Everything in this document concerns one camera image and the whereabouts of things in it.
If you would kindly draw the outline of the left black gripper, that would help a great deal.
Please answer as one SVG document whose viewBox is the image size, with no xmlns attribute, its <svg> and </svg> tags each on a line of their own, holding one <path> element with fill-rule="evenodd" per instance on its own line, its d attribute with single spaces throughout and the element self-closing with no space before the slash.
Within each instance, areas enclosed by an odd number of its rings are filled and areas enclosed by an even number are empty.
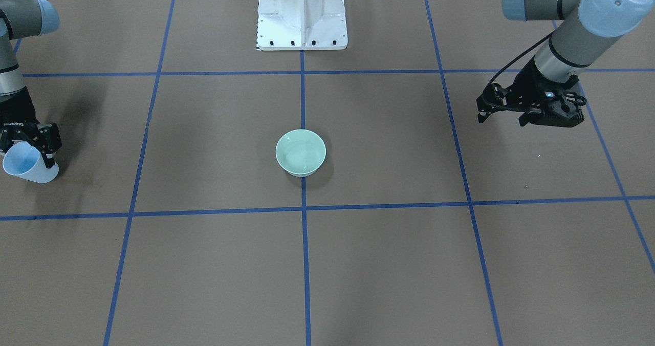
<svg viewBox="0 0 655 346">
<path fill-rule="evenodd" d="M 555 102 L 559 111 L 578 111 L 581 101 L 572 90 L 578 82 L 576 74 L 564 75 L 564 81 L 550 80 L 538 69 L 536 57 L 533 57 L 512 83 L 512 105 L 520 110 L 527 110 L 529 106 L 545 110 Z"/>
</svg>

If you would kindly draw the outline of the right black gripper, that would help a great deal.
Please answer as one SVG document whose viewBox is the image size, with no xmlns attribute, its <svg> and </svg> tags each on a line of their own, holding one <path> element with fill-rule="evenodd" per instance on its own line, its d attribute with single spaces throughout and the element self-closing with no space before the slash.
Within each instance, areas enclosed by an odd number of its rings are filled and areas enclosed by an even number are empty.
<svg viewBox="0 0 655 346">
<path fill-rule="evenodd" d="M 1 153 L 6 153 L 15 143 L 25 141 L 40 153 L 56 153 L 62 146 L 58 125 L 34 122 L 13 122 L 2 124 Z"/>
</svg>

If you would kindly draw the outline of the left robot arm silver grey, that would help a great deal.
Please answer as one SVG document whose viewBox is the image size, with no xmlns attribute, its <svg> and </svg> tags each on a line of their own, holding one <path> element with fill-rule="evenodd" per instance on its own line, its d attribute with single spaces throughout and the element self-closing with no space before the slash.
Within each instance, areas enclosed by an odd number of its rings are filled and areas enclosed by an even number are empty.
<svg viewBox="0 0 655 346">
<path fill-rule="evenodd" d="M 527 108 L 577 90 L 580 74 L 653 10 L 653 0 L 501 0 L 514 21 L 559 20 L 516 76 L 505 105 Z"/>
</svg>

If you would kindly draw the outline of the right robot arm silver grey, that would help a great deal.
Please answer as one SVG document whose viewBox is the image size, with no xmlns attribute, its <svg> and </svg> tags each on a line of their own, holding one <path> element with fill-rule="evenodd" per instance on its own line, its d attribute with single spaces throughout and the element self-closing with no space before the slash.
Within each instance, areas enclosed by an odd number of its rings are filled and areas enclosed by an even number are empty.
<svg viewBox="0 0 655 346">
<path fill-rule="evenodd" d="M 1 0 L 2 154 L 17 141 L 28 141 L 48 154 L 61 147 L 61 142 L 47 136 L 54 127 L 37 120 L 14 48 L 19 39 L 54 33 L 58 28 L 59 13 L 48 0 Z"/>
</svg>

